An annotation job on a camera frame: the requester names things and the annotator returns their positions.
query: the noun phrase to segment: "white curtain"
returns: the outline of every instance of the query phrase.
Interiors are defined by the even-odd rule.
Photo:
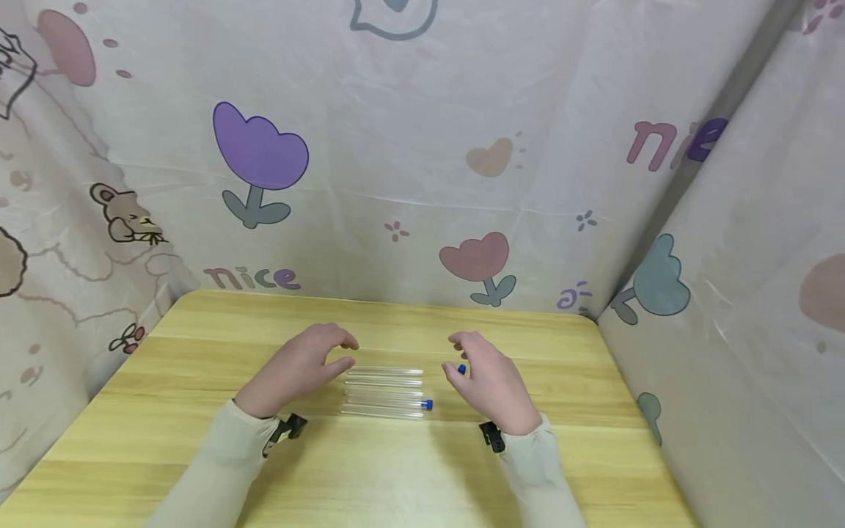
[[[166,233],[115,237],[150,215],[18,3],[0,5],[0,112],[2,501],[190,279]]]
[[[600,318],[705,526],[845,525],[843,10],[806,5]]]

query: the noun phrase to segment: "wooden table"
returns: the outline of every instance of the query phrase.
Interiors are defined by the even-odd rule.
[[[273,451],[242,526],[515,528],[516,502],[482,419],[439,364],[477,329],[510,355],[558,434],[588,525],[692,526],[595,324],[568,315],[196,291],[183,297],[0,507],[0,526],[141,526],[212,417],[285,340],[337,321],[359,365],[417,367],[434,410],[421,422],[339,416],[342,381],[288,411],[309,420]]]

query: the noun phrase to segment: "sleeve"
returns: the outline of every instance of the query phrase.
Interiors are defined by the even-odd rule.
[[[233,528],[278,426],[277,418],[259,420],[227,401],[191,465],[144,528]]]
[[[558,440],[546,415],[542,415],[542,424],[526,436],[502,433],[502,439],[502,466],[519,501],[523,528],[585,527],[564,477]]]

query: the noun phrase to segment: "clear plastic tube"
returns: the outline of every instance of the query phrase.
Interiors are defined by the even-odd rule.
[[[384,398],[399,399],[399,400],[422,400],[423,392],[414,389],[396,389],[396,388],[375,388],[375,387],[358,387],[351,385],[343,391],[346,396],[361,395],[361,396],[382,396]]]
[[[382,376],[346,376],[347,385],[362,385],[365,387],[422,387],[421,378],[384,378]]]
[[[398,368],[398,367],[352,367],[350,375],[364,374],[367,376],[422,376],[421,368]]]
[[[410,409],[396,409],[390,407],[363,406],[359,404],[345,403],[341,406],[341,414],[355,416],[375,416],[377,418],[399,418],[401,420],[419,420],[423,417],[422,411]]]
[[[348,395],[346,403],[365,406],[393,407],[397,409],[424,409],[431,411],[434,402],[422,398],[390,398],[382,395]]]

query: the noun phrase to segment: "black wrist clip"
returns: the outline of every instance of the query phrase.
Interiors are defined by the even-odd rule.
[[[278,444],[282,436],[287,436],[291,440],[299,438],[299,435],[303,433],[303,429],[306,425],[308,425],[308,420],[293,413],[287,419],[287,422],[279,420],[278,427],[276,427],[273,434],[270,435],[270,439],[267,440],[267,444],[264,445],[264,451],[262,451],[261,454],[267,458],[267,455],[270,454],[270,448]]]
[[[504,451],[504,440],[502,439],[502,432],[496,427],[493,422],[483,423],[478,426],[481,429],[481,434],[484,435],[484,443],[493,448],[494,453],[501,453]]]

